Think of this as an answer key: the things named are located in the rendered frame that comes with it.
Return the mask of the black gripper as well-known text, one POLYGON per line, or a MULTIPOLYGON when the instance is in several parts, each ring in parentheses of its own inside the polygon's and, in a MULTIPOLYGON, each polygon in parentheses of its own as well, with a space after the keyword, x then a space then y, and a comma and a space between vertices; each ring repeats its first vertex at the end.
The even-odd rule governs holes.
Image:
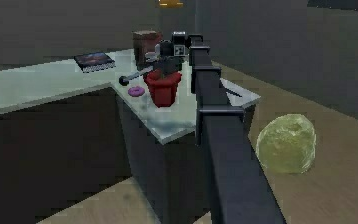
POLYGON ((151 66, 129 76, 120 76, 119 84, 127 86, 131 80, 143 76, 153 69, 159 70, 162 76, 181 71, 184 63, 184 46, 163 40, 155 46, 154 52, 145 54, 145 62, 151 66))

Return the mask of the red flower pot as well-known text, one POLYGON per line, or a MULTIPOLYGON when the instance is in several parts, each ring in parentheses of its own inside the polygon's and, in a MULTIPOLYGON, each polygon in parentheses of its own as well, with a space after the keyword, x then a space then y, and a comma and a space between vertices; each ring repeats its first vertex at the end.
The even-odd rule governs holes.
POLYGON ((158 108, 174 104, 181 77, 181 73, 174 72, 162 78, 159 70, 151 71, 144 77, 151 99, 158 108))

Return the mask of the pale top kitchen counter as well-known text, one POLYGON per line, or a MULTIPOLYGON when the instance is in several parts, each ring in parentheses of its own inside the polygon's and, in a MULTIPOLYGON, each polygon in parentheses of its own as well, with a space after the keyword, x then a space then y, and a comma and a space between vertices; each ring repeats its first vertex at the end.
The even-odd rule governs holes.
POLYGON ((158 108, 118 83, 133 52, 110 56, 115 67, 88 74, 72 59, 0 71, 0 224, 36 224, 131 176, 162 224, 208 212, 190 66, 158 108))

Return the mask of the pink doughnut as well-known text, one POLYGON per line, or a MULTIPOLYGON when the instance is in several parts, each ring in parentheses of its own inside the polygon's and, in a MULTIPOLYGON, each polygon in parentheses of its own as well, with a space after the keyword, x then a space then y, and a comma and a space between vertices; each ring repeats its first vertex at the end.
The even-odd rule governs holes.
POLYGON ((141 86, 134 86, 128 89, 128 94, 132 97, 140 97, 145 93, 145 89, 141 86))

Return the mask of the brown box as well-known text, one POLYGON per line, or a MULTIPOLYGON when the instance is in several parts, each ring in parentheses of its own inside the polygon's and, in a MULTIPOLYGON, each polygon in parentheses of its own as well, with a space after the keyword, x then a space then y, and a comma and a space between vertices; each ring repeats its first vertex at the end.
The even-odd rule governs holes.
POLYGON ((153 30, 135 31, 133 33, 133 49, 135 64, 138 70, 146 67, 145 54, 154 52, 155 46, 162 40, 162 33, 153 30))

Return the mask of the dark book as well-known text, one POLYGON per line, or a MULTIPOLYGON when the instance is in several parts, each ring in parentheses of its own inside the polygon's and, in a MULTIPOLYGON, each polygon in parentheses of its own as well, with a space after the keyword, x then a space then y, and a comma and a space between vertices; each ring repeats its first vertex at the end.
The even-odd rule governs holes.
POLYGON ((83 73, 90 73, 115 67, 115 61, 103 52, 77 55, 74 57, 74 60, 83 73))

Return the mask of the orange lamp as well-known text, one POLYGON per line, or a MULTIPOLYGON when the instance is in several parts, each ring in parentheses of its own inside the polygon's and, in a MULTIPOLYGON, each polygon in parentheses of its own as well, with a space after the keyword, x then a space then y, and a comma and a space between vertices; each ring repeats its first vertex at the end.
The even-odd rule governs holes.
POLYGON ((181 0, 158 0, 158 3, 162 8, 180 8, 184 5, 181 0))

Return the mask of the pale green round pouf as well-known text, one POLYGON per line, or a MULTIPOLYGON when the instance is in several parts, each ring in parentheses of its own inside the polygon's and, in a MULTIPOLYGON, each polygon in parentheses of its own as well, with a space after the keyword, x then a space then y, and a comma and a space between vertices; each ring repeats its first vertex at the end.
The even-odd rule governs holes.
POLYGON ((269 171, 305 173, 315 159, 317 135, 302 114, 286 114, 268 123, 259 133, 256 155, 269 171))

